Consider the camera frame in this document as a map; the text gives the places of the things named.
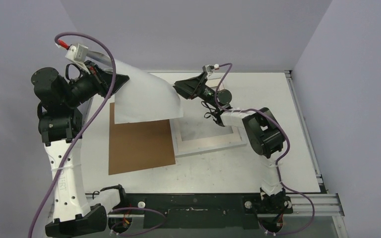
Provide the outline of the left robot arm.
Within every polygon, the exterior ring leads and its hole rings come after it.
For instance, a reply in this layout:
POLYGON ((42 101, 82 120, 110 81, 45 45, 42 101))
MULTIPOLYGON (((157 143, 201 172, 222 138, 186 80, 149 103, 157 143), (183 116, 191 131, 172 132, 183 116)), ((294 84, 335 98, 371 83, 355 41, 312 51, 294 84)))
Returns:
POLYGON ((52 220, 45 234, 52 238, 73 238, 102 232, 112 209, 123 213, 128 199, 120 185, 105 190, 106 199, 89 203, 82 181, 80 148, 84 130, 89 127, 79 110, 95 95, 110 97, 129 76, 114 74, 91 61, 85 62, 79 77, 69 79, 52 67, 37 70, 31 77, 39 99, 38 131, 51 165, 53 181, 48 194, 54 195, 52 220))

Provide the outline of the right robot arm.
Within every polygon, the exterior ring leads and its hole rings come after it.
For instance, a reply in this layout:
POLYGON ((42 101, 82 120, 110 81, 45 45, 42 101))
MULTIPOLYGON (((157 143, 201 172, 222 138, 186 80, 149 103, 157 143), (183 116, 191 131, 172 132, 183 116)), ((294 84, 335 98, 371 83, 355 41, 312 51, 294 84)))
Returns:
POLYGON ((232 126, 243 129, 253 151, 261 157, 260 205, 266 213, 283 214, 292 208, 290 197, 281 184, 278 165, 272 155, 281 152, 285 136, 277 126, 277 121, 268 108, 244 112, 231 106, 232 94, 220 84, 209 86, 208 74, 201 73, 196 77, 178 80, 173 88, 182 98, 201 99, 208 109, 206 118, 212 118, 222 127, 232 126))

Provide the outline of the brown cardboard backing board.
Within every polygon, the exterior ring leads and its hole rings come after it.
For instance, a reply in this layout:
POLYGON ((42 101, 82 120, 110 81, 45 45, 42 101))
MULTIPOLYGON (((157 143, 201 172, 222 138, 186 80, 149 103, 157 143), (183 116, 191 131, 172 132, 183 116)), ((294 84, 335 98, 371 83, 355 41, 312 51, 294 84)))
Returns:
POLYGON ((169 120, 115 124, 110 104, 108 174, 170 166, 176 163, 169 120))

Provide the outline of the landscape photo print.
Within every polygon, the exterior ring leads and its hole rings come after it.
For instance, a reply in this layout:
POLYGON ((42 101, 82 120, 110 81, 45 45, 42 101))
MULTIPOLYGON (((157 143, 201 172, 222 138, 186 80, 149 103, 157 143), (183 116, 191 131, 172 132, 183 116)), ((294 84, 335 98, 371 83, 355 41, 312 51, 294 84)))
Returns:
POLYGON ((181 100, 170 83, 118 59, 114 62, 116 73, 129 77, 128 82, 115 93, 116 124, 184 116, 181 100))

